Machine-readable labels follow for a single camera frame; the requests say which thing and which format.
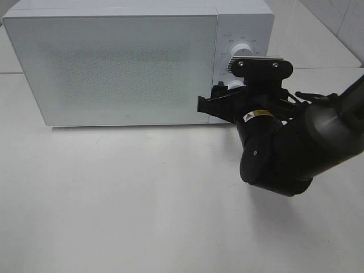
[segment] microwave door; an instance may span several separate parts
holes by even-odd
[[[208,123],[196,109],[212,86],[213,13],[28,16],[5,26],[47,125]]]

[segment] white table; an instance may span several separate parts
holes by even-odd
[[[297,69],[341,93],[362,68]],[[0,75],[0,272],[362,272],[364,155],[288,198],[241,182],[236,128],[46,127]]]

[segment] white microwave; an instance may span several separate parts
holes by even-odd
[[[20,0],[3,17],[49,126],[219,123],[197,112],[232,56],[267,52],[263,0]]]

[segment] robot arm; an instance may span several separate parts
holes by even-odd
[[[297,92],[301,102],[282,88],[293,72],[287,61],[234,57],[228,69],[246,85],[228,90],[219,82],[211,98],[198,98],[197,111],[237,125],[243,181],[293,196],[314,176],[363,152],[364,76],[340,96]]]

